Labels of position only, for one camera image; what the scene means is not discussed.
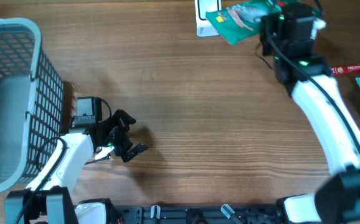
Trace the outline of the green 3M gloves packet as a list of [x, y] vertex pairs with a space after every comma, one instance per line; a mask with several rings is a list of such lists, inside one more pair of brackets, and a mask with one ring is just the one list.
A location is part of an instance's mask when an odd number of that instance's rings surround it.
[[207, 12], [206, 18], [228, 43], [235, 45], [260, 34], [263, 16], [281, 14], [277, 38], [289, 41], [310, 39], [313, 21], [321, 19], [321, 9], [299, 1], [253, 0], [219, 11]]

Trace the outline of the red coffee stick sachet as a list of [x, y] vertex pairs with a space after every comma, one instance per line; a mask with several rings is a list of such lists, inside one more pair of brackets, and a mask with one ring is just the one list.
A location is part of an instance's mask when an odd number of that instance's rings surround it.
[[340, 65], [335, 67], [330, 67], [332, 71], [332, 76], [346, 75], [349, 73], [360, 72], [360, 63], [354, 65]]

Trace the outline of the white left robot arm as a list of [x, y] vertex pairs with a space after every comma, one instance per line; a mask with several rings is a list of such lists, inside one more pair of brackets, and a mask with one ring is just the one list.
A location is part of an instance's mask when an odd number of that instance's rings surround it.
[[124, 110], [109, 110], [99, 97], [77, 98], [77, 112], [66, 132], [46, 141], [36, 150], [38, 175], [24, 190], [12, 191], [5, 201], [7, 223], [29, 223], [41, 215], [47, 223], [119, 223], [121, 215], [109, 198], [89, 199], [73, 205], [71, 193], [85, 165], [110, 159], [123, 162], [148, 149], [134, 146], [127, 133], [136, 119]]

